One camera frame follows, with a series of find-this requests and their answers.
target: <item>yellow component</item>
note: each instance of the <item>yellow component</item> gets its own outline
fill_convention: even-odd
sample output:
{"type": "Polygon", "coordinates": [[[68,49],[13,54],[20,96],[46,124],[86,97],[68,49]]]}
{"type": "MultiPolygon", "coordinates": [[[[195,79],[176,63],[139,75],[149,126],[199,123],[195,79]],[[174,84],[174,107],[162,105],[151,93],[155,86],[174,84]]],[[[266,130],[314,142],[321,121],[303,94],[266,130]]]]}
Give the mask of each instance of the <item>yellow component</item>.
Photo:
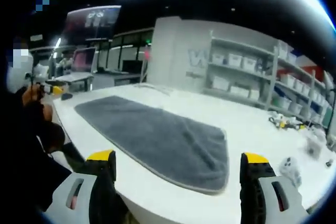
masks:
{"type": "Polygon", "coordinates": [[[286,123],[285,122],[281,122],[280,123],[280,128],[284,128],[286,126],[286,123]]]}
{"type": "Polygon", "coordinates": [[[244,152],[244,154],[247,156],[248,163],[268,163],[268,160],[266,158],[258,154],[249,152],[244,152]]]}
{"type": "Polygon", "coordinates": [[[91,154],[87,160],[99,160],[99,161],[107,161],[109,160],[110,153],[113,152],[113,150],[107,150],[102,152],[96,152],[91,154]]]}
{"type": "Polygon", "coordinates": [[[63,89],[58,87],[58,86],[53,86],[52,88],[53,88],[52,89],[53,94],[62,94],[63,93],[63,89]]]}

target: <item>white shelf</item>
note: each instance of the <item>white shelf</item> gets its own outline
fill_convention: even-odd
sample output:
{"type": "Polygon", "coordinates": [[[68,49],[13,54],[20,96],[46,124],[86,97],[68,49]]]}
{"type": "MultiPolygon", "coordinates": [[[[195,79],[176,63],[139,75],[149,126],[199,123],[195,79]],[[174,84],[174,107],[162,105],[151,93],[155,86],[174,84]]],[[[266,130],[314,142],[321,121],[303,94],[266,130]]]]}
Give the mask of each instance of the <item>white shelf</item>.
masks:
{"type": "Polygon", "coordinates": [[[212,41],[215,41],[216,43],[226,45],[228,48],[236,48],[236,49],[245,49],[246,51],[249,51],[251,53],[264,56],[264,57],[270,57],[273,58],[275,55],[273,52],[267,51],[263,48],[255,47],[249,44],[245,43],[240,43],[232,40],[227,40],[227,39],[221,39],[221,38],[216,38],[212,37],[212,41]]]}
{"type": "Polygon", "coordinates": [[[220,90],[220,89],[209,89],[205,88],[204,93],[214,95],[216,97],[223,97],[223,98],[229,98],[233,99],[237,102],[242,102],[242,103],[249,103],[249,104],[254,104],[254,105],[260,105],[260,106],[265,106],[264,102],[258,101],[258,100],[253,100],[251,98],[246,98],[246,97],[241,97],[236,94],[232,94],[228,91],[220,90]]]}
{"type": "MultiPolygon", "coordinates": [[[[310,73],[304,71],[299,66],[296,66],[290,63],[288,60],[278,58],[278,63],[279,65],[282,65],[283,67],[290,69],[292,72],[305,76],[309,78],[310,80],[313,78],[313,76],[310,73]]],[[[318,88],[323,89],[323,90],[326,88],[325,85],[322,82],[318,81],[317,79],[315,79],[314,81],[315,81],[316,86],[318,86],[318,88]]]]}
{"type": "Polygon", "coordinates": [[[309,100],[309,97],[308,97],[308,96],[302,94],[301,92],[295,90],[294,88],[291,88],[291,87],[287,86],[286,84],[282,83],[281,81],[276,81],[275,84],[276,84],[277,86],[284,87],[284,88],[286,88],[286,89],[292,91],[292,92],[295,93],[296,95],[298,95],[298,96],[300,96],[300,97],[303,97],[303,98],[309,100]]]}
{"type": "Polygon", "coordinates": [[[295,114],[295,113],[293,113],[293,112],[291,112],[291,111],[289,111],[289,110],[285,110],[285,109],[283,109],[283,108],[280,108],[280,107],[277,107],[277,106],[274,106],[274,105],[271,105],[271,106],[269,107],[269,109],[270,109],[270,110],[278,111],[278,112],[280,112],[280,113],[283,114],[283,115],[296,116],[297,118],[299,118],[299,119],[305,121],[305,118],[304,118],[302,115],[295,114]]]}
{"type": "Polygon", "coordinates": [[[230,65],[217,64],[217,63],[213,63],[213,62],[209,62],[208,64],[209,64],[209,66],[217,66],[217,67],[226,68],[226,69],[233,69],[233,70],[240,71],[240,72],[243,72],[243,73],[247,73],[247,74],[250,74],[252,76],[263,78],[263,79],[266,79],[266,80],[269,80],[269,81],[271,79],[270,76],[266,76],[264,74],[257,73],[257,72],[248,71],[248,70],[245,70],[243,68],[237,68],[237,67],[233,67],[233,66],[230,66],[230,65]]]}

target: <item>dark clothing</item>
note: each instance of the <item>dark clothing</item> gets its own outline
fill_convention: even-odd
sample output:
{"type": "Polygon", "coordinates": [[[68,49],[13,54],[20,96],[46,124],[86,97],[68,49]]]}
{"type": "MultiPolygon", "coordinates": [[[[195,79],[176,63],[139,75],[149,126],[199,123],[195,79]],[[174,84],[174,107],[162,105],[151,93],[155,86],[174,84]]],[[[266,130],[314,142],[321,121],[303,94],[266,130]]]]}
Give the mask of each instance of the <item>dark clothing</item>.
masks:
{"type": "MultiPolygon", "coordinates": [[[[23,87],[15,95],[22,97],[26,90],[27,88],[23,87]]],[[[48,151],[53,145],[63,145],[65,134],[61,126],[44,119],[43,108],[44,105],[39,101],[33,101],[24,107],[24,112],[29,118],[27,123],[30,129],[40,138],[44,150],[48,151]]]]}
{"type": "Polygon", "coordinates": [[[71,172],[50,158],[36,137],[37,126],[44,119],[41,104],[37,102],[23,107],[20,92],[4,96],[7,102],[6,130],[12,133],[5,141],[8,146],[4,151],[12,152],[8,155],[12,158],[6,160],[10,164],[6,175],[11,176],[11,186],[17,190],[13,194],[18,197],[16,207],[27,203],[45,211],[52,202],[54,190],[71,172]]]}

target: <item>person's hand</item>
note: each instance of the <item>person's hand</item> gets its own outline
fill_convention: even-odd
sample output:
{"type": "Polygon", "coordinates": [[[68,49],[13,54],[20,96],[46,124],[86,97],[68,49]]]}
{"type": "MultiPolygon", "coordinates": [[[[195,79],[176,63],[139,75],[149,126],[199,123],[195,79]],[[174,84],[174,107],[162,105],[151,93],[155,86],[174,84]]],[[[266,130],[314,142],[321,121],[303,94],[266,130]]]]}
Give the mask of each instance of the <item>person's hand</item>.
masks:
{"type": "Polygon", "coordinates": [[[52,117],[52,106],[49,104],[43,104],[43,116],[46,121],[51,122],[53,120],[52,117]]]}
{"type": "Polygon", "coordinates": [[[33,101],[39,101],[41,99],[41,95],[43,96],[44,94],[41,91],[39,84],[33,84],[32,86],[29,86],[26,92],[24,92],[22,95],[23,106],[33,101]]]}

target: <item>white wall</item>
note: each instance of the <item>white wall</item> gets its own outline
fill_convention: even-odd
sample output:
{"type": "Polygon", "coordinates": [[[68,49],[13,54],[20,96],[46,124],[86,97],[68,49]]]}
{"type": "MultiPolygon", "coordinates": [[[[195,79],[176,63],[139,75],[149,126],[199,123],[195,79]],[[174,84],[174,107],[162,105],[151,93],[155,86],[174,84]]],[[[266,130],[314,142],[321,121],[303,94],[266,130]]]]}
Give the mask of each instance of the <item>white wall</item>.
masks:
{"type": "Polygon", "coordinates": [[[200,92],[204,86],[206,62],[209,58],[212,36],[243,42],[273,51],[277,40],[230,24],[201,20],[181,20],[179,17],[156,20],[148,82],[183,90],[200,92]],[[192,72],[198,76],[186,75],[192,72]]]}

